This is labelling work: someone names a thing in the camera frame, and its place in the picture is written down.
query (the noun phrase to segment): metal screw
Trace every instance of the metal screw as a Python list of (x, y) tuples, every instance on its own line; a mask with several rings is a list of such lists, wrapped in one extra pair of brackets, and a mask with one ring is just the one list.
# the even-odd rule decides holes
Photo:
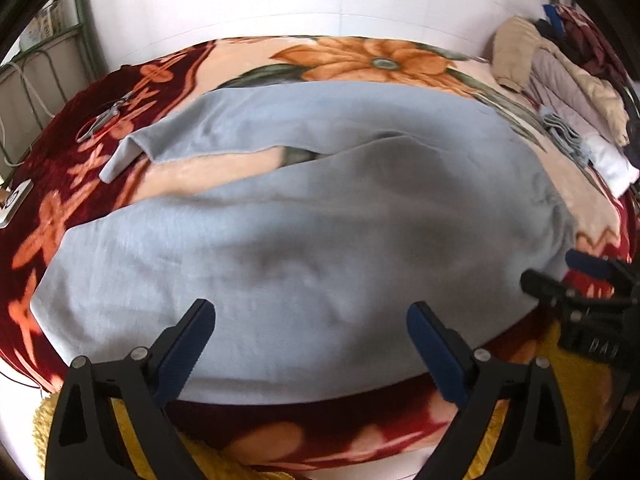
[(71, 366), (73, 368), (82, 368), (86, 364), (86, 357), (83, 355), (79, 355), (73, 361), (71, 361)]
[(149, 355), (149, 350), (144, 346), (136, 346), (129, 355), (134, 361), (142, 361)]
[(487, 362), (489, 359), (491, 359), (491, 353), (488, 350), (485, 350), (484, 348), (478, 348), (476, 349), (476, 351), (474, 352), (474, 357), (482, 362), (485, 363)]
[(572, 311), (572, 313), (569, 315), (569, 320), (572, 323), (580, 323), (580, 321), (582, 320), (582, 313), (579, 310)]
[(536, 364), (540, 368), (549, 368), (549, 366), (551, 365), (549, 359), (547, 359), (546, 357), (536, 357)]

